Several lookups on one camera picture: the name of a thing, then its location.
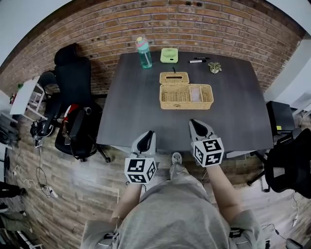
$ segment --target succulent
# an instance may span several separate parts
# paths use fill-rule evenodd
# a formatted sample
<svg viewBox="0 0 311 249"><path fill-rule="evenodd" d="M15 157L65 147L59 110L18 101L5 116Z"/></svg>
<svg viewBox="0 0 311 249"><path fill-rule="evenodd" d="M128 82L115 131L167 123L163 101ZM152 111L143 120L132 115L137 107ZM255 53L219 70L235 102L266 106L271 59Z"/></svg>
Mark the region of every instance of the succulent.
<svg viewBox="0 0 311 249"><path fill-rule="evenodd" d="M218 73L219 71L222 70L219 62L210 62L208 65L210 66L210 71L212 73Z"/></svg>

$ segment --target black office chair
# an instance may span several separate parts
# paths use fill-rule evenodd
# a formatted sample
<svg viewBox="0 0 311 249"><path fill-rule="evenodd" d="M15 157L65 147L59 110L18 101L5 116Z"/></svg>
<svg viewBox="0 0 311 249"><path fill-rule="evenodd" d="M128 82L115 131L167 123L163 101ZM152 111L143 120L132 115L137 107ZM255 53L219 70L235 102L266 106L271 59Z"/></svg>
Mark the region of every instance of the black office chair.
<svg viewBox="0 0 311 249"><path fill-rule="evenodd" d="M286 189L293 189L305 198L311 198L311 131L295 129L290 134L279 139L265 159L258 152L258 158L264 163L264 171L247 184L250 186L263 175L269 188L280 193ZM274 177L274 168L284 168L284 174Z"/></svg>
<svg viewBox="0 0 311 249"><path fill-rule="evenodd" d="M85 161L98 150L110 162L99 145L96 144L102 108L91 98L91 65L86 57L78 57L77 44L60 49L54 58L54 74L60 89L64 108L77 104L79 107L68 115L67 131L70 142L62 135L61 124L55 140L55 147L60 151Z"/></svg>
<svg viewBox="0 0 311 249"><path fill-rule="evenodd" d="M46 99L45 102L45 111L44 116L48 118L48 120L44 124L44 130L42 131L42 135L47 135L49 131L50 125L59 127L59 123L57 119L60 117L62 110L62 99L59 92L48 94L46 92L46 87L48 85L57 85L56 77L53 71L47 71L41 74L38 84L43 88Z"/></svg>

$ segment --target marker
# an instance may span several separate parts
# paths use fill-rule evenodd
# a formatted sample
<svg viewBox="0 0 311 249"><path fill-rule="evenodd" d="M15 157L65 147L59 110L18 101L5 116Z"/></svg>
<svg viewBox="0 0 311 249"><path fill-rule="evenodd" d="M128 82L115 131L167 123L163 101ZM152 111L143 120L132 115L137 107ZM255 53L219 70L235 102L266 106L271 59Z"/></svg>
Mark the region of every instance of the marker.
<svg viewBox="0 0 311 249"><path fill-rule="evenodd" d="M195 57L193 59L195 59L195 60L209 60L210 58L209 57Z"/></svg>
<svg viewBox="0 0 311 249"><path fill-rule="evenodd" d="M201 63L206 62L206 60L190 60L189 63Z"/></svg>

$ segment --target teal water bottle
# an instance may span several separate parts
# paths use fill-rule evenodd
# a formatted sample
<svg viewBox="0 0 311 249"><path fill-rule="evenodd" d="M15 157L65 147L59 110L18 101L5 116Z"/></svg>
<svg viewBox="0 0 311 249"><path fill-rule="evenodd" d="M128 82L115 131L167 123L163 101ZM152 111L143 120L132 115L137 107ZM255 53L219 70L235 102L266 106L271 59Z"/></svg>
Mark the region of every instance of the teal water bottle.
<svg viewBox="0 0 311 249"><path fill-rule="evenodd" d="M136 47L140 58L140 64L143 68L152 67L149 44L146 38L138 37L136 40Z"/></svg>

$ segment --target wicker basket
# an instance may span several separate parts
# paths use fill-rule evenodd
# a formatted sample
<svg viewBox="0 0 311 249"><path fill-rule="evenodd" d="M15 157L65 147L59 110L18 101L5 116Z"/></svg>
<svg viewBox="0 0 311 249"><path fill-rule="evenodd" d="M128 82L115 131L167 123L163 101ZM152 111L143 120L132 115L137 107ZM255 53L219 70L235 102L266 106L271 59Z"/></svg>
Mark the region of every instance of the wicker basket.
<svg viewBox="0 0 311 249"><path fill-rule="evenodd" d="M161 84L188 84L189 77L186 72L162 72L160 73Z"/></svg>
<svg viewBox="0 0 311 249"><path fill-rule="evenodd" d="M191 100L191 89L200 90L200 101ZM161 85L160 103L162 109L196 109L207 110L214 102L212 87L210 85Z"/></svg>

